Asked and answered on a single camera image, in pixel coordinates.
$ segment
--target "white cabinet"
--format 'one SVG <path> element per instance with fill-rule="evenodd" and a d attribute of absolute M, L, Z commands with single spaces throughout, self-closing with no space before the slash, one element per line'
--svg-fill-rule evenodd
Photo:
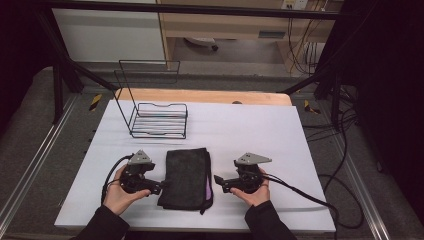
<path fill-rule="evenodd" d="M 107 1 L 155 3 L 155 0 Z M 53 13 L 74 61 L 165 60 L 157 13 L 68 9 L 53 9 Z"/>

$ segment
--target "floor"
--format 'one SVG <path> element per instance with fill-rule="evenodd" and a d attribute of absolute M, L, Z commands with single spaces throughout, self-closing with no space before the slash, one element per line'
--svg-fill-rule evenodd
<path fill-rule="evenodd" d="M 179 39 L 174 52 L 175 58 L 181 61 L 179 82 L 166 86 L 152 82 L 146 87 L 275 92 L 307 77 L 307 74 L 292 76 L 285 71 L 281 56 L 276 54 L 275 43 L 224 39 L 217 40 L 217 44 L 219 50 L 215 52 Z M 105 79 L 114 78 L 107 67 L 88 66 Z M 49 69 L 40 72 L 8 130 L 1 136 L 2 239 L 67 239 L 77 233 L 54 227 L 54 220 L 90 146 L 107 100 L 112 98 L 93 82 L 84 79 L 84 83 L 83 93 L 65 94 L 72 108 L 63 122 L 53 126 L 52 74 Z M 341 134 L 333 136 L 336 132 L 331 127 L 324 130 L 307 127 L 327 125 L 329 118 L 330 101 L 314 99 L 315 86 L 311 84 L 291 95 L 291 99 L 304 124 L 317 172 L 333 173 L 348 144 L 346 164 L 337 174 L 347 188 L 333 182 L 326 192 L 327 200 L 339 209 L 340 222 L 355 225 L 361 214 L 346 190 L 349 189 L 363 203 L 367 217 L 357 229 L 339 227 L 338 238 L 424 239 L 424 228 L 396 183 L 390 175 L 378 171 L 360 124 L 349 121 L 346 139 Z M 345 90 L 354 93 L 349 86 Z M 88 111 L 94 96 L 99 93 L 102 99 L 96 110 Z M 350 106 L 348 102 L 342 103 L 341 110 Z M 52 131 L 60 133 L 51 137 Z M 47 150 L 40 152 L 40 146 Z M 324 187 L 326 177 L 321 180 Z M 297 236 L 299 239 L 334 238 L 332 234 Z"/>

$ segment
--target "metal bracket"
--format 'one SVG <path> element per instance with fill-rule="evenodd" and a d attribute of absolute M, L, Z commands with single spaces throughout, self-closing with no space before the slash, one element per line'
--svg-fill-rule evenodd
<path fill-rule="evenodd" d="M 138 152 L 128 161 L 128 165 L 146 164 L 151 162 L 152 160 L 143 150 L 138 150 Z"/>
<path fill-rule="evenodd" d="M 271 161 L 272 161 L 271 158 L 267 158 L 267 157 L 263 157 L 254 153 L 247 152 L 243 156 L 241 156 L 239 159 L 237 159 L 236 163 L 242 164 L 242 165 L 254 165 L 254 164 L 266 163 Z"/>

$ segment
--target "aluminum rail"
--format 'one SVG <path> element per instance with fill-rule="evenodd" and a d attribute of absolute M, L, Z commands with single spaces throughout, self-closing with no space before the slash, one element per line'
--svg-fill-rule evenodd
<path fill-rule="evenodd" d="M 243 8 L 221 6 L 198 6 L 179 4 L 149 4 L 149 3 L 122 3 L 122 2 L 97 2 L 97 1 L 60 1 L 39 0 L 30 1 L 35 6 L 56 9 L 78 9 L 97 11 L 123 11 L 123 12 L 156 12 L 156 13 L 185 13 L 227 16 L 251 16 L 271 18 L 296 18 L 320 20 L 347 20 L 359 15 L 353 13 L 340 13 L 331 11 L 299 11 L 285 9 Z"/>

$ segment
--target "power strip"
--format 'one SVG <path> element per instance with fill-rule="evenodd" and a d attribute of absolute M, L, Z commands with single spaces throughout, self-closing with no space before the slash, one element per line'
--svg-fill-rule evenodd
<path fill-rule="evenodd" d="M 308 0 L 284 0 L 281 9 L 305 10 Z"/>

